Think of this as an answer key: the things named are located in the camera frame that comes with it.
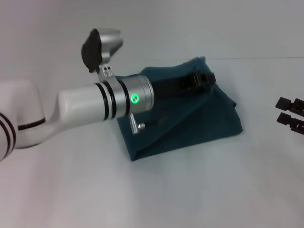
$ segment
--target green led light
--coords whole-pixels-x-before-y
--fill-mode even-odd
[[[137,104],[139,102],[139,96],[137,94],[133,94],[131,96],[131,101],[133,104]]]

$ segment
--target silver bracket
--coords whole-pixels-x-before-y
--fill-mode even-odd
[[[133,113],[129,114],[129,119],[130,119],[130,125],[133,134],[138,134],[140,130],[145,129],[144,123],[137,124]]]
[[[107,63],[102,64],[100,66],[100,72],[98,74],[99,82],[103,81],[117,81],[115,74],[111,68],[111,66]]]

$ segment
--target black object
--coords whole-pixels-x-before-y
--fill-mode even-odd
[[[208,91],[216,83],[214,73],[195,71],[183,77],[151,82],[155,100]]]
[[[164,123],[167,119],[168,119],[167,117],[163,117],[158,120],[151,120],[151,121],[145,122],[144,125],[145,125],[145,128],[147,129],[149,127],[158,126],[158,125]]]
[[[91,31],[90,36],[83,44],[81,57],[90,73],[94,71],[99,73],[99,65],[102,63],[103,58],[101,56],[101,40],[97,29]]]
[[[283,111],[289,110],[292,113],[304,116],[304,101],[300,99],[295,99],[294,102],[291,103],[291,100],[280,97],[275,107]]]
[[[284,124],[284,125],[289,124],[290,130],[292,130],[293,132],[298,132],[300,134],[304,134],[304,121],[302,121],[302,120],[294,119],[294,118],[291,118],[290,115],[281,113],[279,115],[279,118],[277,119],[277,121],[280,124]]]
[[[38,121],[36,121],[36,122],[32,122],[32,123],[27,123],[27,124],[19,125],[19,126],[18,126],[18,131],[26,130],[26,129],[32,128],[32,127],[37,127],[38,125],[44,124],[45,122],[46,122],[46,119],[43,118],[43,119],[38,120]]]
[[[108,89],[110,97],[111,97],[111,101],[112,101],[112,118],[111,119],[114,119],[115,116],[116,116],[116,100],[115,100],[115,95],[114,95],[112,87],[110,86],[110,84],[107,81],[103,81],[103,84]]]
[[[125,100],[126,100],[126,105],[127,105],[126,110],[125,110],[125,115],[128,115],[129,112],[130,112],[130,107],[131,107],[128,89],[127,89],[127,87],[125,86],[125,84],[122,80],[118,80],[118,82],[120,83],[120,85],[123,88],[123,92],[124,92],[124,96],[125,96]]]
[[[104,120],[106,120],[109,116],[109,102],[108,102],[108,98],[106,97],[106,94],[105,94],[105,90],[104,88],[101,86],[100,83],[95,83],[95,85],[97,85],[97,87],[99,88],[100,92],[101,92],[101,95],[104,99]]]

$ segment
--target black plastic clip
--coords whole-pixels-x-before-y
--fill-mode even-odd
[[[292,130],[293,132],[298,132],[300,134],[304,134],[304,121],[302,121],[302,120],[294,119],[294,118],[291,118],[290,115],[281,113],[279,115],[279,118],[277,119],[277,121],[280,124],[284,124],[284,125],[289,124],[290,130]]]
[[[151,82],[156,100],[204,93],[216,83],[214,73],[191,72],[182,77]]]
[[[295,99],[294,102],[291,103],[291,100],[281,97],[275,107],[284,111],[289,110],[292,113],[304,116],[304,101],[300,99]]]

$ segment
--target white table surface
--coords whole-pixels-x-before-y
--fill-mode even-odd
[[[131,162],[109,121],[15,150],[0,163],[0,227],[304,227],[304,138],[275,108],[281,96],[304,100],[302,6],[2,0],[0,77],[33,79],[47,117],[58,91],[97,81],[80,49],[92,28],[109,27],[124,37],[117,75],[205,55],[244,132]]]

